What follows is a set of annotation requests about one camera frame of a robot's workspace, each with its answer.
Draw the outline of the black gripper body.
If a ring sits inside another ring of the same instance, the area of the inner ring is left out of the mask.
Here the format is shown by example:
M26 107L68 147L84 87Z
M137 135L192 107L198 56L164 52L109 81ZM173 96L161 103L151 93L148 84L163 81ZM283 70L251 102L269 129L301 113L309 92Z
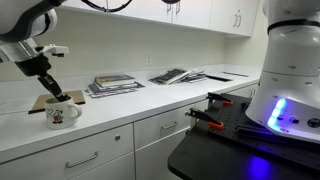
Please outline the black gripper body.
M43 54L29 60L16 62L16 65L26 76L46 76L47 71L51 68L48 58Z

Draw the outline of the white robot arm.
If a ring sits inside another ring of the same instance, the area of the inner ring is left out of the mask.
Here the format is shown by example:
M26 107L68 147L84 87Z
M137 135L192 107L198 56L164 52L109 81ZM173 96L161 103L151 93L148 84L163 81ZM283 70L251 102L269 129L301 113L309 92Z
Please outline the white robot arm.
M48 74L45 52L66 53L33 38L55 28L55 9L67 0L0 0L1 60L37 76L57 100L66 96ZM320 0L265 0L268 46L256 95L246 116L272 133L317 143L319 128Z

